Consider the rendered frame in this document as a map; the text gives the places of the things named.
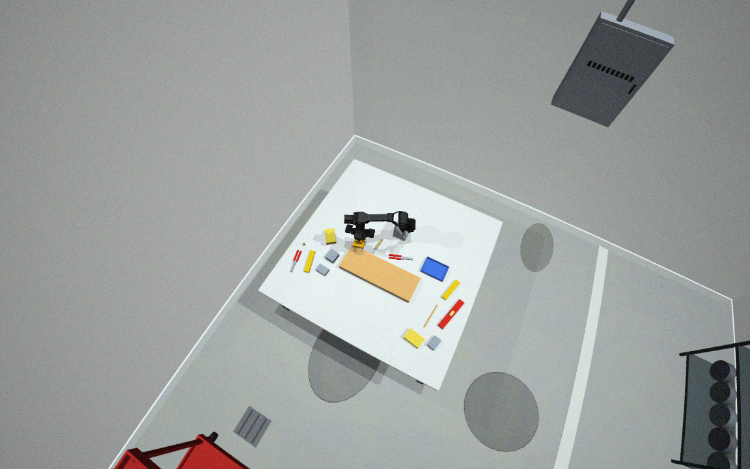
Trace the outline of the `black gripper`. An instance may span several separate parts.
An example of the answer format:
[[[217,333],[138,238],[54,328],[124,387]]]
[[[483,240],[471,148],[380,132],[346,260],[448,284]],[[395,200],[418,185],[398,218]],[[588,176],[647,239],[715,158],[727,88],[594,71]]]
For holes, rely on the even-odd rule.
[[[359,228],[361,231],[364,229],[366,237],[373,238],[375,229],[365,229],[364,226],[356,226],[356,228],[352,228],[352,225],[346,225],[345,233],[351,233],[351,235],[354,235],[356,233],[356,229]]]

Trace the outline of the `blue rectangular tray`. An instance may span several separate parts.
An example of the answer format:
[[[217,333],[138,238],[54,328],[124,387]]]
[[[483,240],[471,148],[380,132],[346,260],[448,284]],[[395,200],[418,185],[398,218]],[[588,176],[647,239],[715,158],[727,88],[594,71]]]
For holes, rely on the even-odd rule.
[[[441,264],[435,259],[426,258],[424,265],[421,269],[422,273],[428,274],[428,276],[441,280],[443,282],[447,271],[449,271],[449,265]]]

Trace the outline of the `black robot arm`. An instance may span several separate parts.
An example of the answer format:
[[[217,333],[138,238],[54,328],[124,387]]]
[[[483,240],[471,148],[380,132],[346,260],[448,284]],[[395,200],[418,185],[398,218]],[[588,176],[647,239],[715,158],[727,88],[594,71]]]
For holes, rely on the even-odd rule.
[[[398,223],[394,221],[394,214],[398,213]],[[367,214],[365,212],[354,212],[353,216],[344,215],[345,225],[364,226],[370,221],[387,221],[392,222],[393,225],[399,226],[400,231],[407,231],[409,233],[414,232],[416,226],[416,220],[409,218],[408,213],[404,211],[398,211],[387,214]],[[365,240],[365,231],[357,228],[354,238],[356,240]]]

